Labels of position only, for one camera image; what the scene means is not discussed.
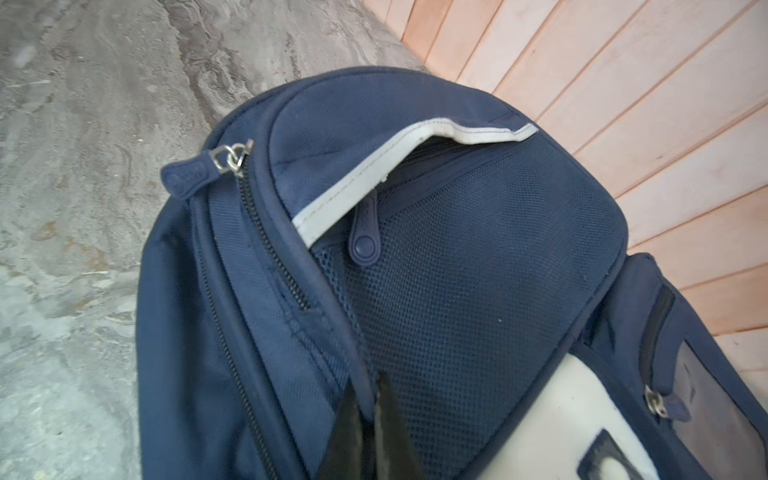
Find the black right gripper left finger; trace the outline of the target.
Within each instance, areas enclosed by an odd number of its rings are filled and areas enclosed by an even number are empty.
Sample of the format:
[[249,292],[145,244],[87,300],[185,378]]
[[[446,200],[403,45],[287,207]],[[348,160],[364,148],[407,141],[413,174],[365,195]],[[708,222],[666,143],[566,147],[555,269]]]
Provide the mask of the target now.
[[352,383],[348,382],[316,479],[362,479],[364,446],[363,419]]

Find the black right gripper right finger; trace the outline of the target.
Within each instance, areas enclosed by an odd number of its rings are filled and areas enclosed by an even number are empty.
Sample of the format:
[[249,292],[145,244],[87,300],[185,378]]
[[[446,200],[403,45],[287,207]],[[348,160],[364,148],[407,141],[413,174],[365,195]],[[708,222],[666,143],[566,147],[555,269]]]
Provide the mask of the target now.
[[377,381],[374,405],[375,468],[377,479],[425,479],[407,426],[397,405],[394,387],[384,372]]

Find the navy blue student backpack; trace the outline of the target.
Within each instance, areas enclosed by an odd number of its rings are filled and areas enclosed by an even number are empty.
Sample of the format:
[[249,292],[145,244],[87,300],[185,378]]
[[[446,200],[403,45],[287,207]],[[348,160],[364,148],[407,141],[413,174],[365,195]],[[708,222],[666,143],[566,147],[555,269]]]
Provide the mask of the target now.
[[147,479],[316,479],[388,375],[425,479],[763,479],[767,413],[603,186],[398,68],[245,102],[162,168],[141,259]]

